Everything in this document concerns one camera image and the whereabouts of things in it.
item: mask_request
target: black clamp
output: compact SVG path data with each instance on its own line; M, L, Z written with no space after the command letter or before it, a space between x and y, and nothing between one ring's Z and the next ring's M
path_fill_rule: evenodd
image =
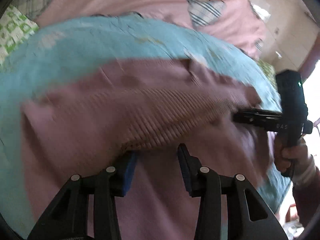
M97 175L71 176L41 215L28 240L93 239L87 236L89 195L94 195L94 239L121 240L115 197L124 197L130 189L136 159L134 152L127 152Z
M191 197L201 197L194 240L221 239L221 195L227 196L228 240L288 239L273 212L243 175L218 175L190 156L184 144L179 145L178 158L186 190Z
M233 115L233 121L262 127L266 131L280 133L296 131L295 140L299 139L302 134L312 133L313 129L313 123L307 119L303 121L289 120L282 113L255 108L241 109Z

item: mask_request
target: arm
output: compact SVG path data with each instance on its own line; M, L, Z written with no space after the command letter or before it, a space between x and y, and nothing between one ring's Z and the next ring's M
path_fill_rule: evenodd
M309 185L293 188L293 197L296 202L300 223L305 227L320 204L320 172L318 168L316 168L316 174Z
M304 139L295 147L286 148L276 136L274 144L275 165L280 172L290 167L291 159L296 160L293 182L293 197L296 202L300 223L305 227L312 219L320 204L320 172L313 156L308 153Z
M320 59L320 33L318 34L315 44L313 45L311 51L309 52L308 56L302 63L299 68L299 73L301 74L302 80L308 78L311 73L316 68L316 63Z

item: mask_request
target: bed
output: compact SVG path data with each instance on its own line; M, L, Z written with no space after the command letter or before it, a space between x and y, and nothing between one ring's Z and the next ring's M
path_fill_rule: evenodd
M193 57L206 62L215 72L254 86L263 109L280 110L278 93L255 61L243 53L254 58L256 40L264 35L264 25L253 14L248 0L216 0L223 1L230 11L226 10L225 14L221 11L221 17L208 26L193 23L187 0L149 0L148 6L138 0L107 1L111 5L101 0L84 0L71 6L71 0L52 0L48 7L40 9L35 19L40 31L3 63L0 73L0 85L5 91L0 95L0 213L23 238L28 236L35 221L23 186L20 142L17 141L19 107L21 102L42 95L50 87L75 80L114 58ZM164 10L170 7L169 1L175 4L172 11ZM233 15L239 3L243 11ZM128 11L138 13L68 20L96 14L118 16ZM241 19L242 24L235 25L234 17ZM230 55L222 56L221 50L230 51ZM272 166L258 191L276 212L289 186L289 179L283 178Z

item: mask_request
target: pink cloth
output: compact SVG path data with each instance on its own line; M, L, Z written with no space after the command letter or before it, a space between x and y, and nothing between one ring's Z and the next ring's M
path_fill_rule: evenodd
M116 200L126 239L193 239L199 199L188 196L176 150L257 186L272 162L267 133L233 123L256 106L252 87L190 60L120 60L22 107L22 158L37 219L71 175L89 176L141 150L132 187Z
M225 9L213 25L196 30L234 44L250 57L257 58L255 43L264 40L266 28L253 14L248 0L222 0ZM186 0L52 0L36 20L40 27L94 14L120 15L137 11L145 17L193 29Z

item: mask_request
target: wall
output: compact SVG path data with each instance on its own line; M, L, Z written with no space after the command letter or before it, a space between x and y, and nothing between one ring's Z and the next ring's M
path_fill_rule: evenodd
M316 23L305 14L307 7L302 0L251 1L271 15L266 22L267 36L261 59L274 65L277 72L287 68L297 70L319 32Z

